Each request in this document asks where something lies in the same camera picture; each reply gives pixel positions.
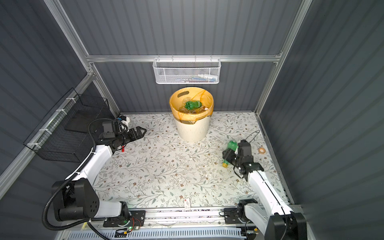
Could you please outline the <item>green bottle yellow cap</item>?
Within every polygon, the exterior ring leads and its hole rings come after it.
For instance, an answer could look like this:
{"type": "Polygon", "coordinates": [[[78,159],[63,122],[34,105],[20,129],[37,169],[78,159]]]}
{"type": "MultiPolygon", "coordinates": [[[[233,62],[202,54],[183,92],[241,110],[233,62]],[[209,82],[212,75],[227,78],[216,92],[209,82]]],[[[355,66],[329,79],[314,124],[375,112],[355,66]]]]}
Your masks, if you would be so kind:
{"type": "Polygon", "coordinates": [[[222,152],[223,167],[227,168],[229,165],[236,166],[236,158],[238,153],[238,144],[234,141],[230,141],[227,144],[227,148],[222,152]]]}

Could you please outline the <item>amber bottle red label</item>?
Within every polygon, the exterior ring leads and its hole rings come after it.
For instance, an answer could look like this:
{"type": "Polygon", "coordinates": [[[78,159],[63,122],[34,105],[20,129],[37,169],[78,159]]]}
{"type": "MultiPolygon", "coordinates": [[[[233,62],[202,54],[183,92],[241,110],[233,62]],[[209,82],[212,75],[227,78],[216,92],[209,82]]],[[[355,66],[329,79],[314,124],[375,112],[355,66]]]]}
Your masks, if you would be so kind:
{"type": "Polygon", "coordinates": [[[207,111],[208,109],[209,108],[207,108],[205,106],[201,106],[200,108],[194,109],[194,111],[196,114],[199,114],[199,113],[203,113],[203,112],[207,111]]]}

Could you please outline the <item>green crushed bottle white label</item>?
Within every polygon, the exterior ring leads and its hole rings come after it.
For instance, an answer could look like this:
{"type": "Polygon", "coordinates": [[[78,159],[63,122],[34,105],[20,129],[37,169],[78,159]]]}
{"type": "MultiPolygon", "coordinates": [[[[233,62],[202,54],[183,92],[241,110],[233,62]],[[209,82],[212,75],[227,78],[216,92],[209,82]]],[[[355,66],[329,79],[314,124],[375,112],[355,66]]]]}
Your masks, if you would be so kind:
{"type": "Polygon", "coordinates": [[[195,110],[202,107],[202,103],[200,101],[187,101],[185,103],[185,108],[187,110],[195,110]]]}

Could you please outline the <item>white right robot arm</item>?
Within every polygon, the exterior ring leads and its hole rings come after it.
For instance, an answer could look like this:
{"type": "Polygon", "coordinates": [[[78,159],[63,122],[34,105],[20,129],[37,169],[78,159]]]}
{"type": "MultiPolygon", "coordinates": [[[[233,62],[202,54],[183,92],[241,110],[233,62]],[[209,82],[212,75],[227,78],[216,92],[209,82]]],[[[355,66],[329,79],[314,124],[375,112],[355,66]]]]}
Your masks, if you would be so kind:
{"type": "Polygon", "coordinates": [[[246,140],[230,141],[222,152],[223,165],[232,165],[234,173],[245,180],[259,197],[240,200],[236,208],[225,208],[225,223],[253,223],[266,240],[306,240],[307,221],[278,195],[264,168],[254,161],[252,147],[246,140]]]}

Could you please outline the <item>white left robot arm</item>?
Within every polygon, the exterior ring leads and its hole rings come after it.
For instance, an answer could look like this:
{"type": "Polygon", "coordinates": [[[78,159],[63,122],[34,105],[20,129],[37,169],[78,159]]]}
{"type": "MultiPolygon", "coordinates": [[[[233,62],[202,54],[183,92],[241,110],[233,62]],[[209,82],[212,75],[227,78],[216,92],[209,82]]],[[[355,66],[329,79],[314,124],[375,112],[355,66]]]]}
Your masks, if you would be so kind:
{"type": "Polygon", "coordinates": [[[101,200],[93,183],[107,160],[127,144],[142,139],[147,129],[129,128],[120,118],[96,119],[89,123],[92,148],[82,163],[63,181],[52,186],[52,196],[42,212],[42,224],[51,231],[63,231],[93,221],[104,221],[105,228],[128,228],[144,224],[145,211],[130,211],[126,202],[101,200]]]}

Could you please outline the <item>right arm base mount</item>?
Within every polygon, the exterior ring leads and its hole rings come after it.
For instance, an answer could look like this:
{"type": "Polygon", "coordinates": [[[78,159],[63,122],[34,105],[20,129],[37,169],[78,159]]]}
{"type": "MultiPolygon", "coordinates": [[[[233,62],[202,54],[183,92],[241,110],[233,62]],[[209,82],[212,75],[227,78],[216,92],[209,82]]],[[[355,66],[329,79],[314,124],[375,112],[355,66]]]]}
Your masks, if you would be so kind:
{"type": "Polygon", "coordinates": [[[219,215],[224,218],[226,225],[245,224],[239,217],[237,208],[224,208],[219,215]]]}

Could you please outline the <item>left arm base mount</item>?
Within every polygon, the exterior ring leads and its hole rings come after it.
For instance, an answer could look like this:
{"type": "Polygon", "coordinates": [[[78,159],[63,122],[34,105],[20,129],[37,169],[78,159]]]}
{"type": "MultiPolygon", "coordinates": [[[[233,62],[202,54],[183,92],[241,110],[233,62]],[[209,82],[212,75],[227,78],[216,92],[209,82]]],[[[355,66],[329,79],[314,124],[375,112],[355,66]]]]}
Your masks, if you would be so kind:
{"type": "Polygon", "coordinates": [[[142,227],[146,218],[146,211],[130,211],[128,216],[119,216],[107,218],[104,223],[104,228],[135,228],[142,227]]]}

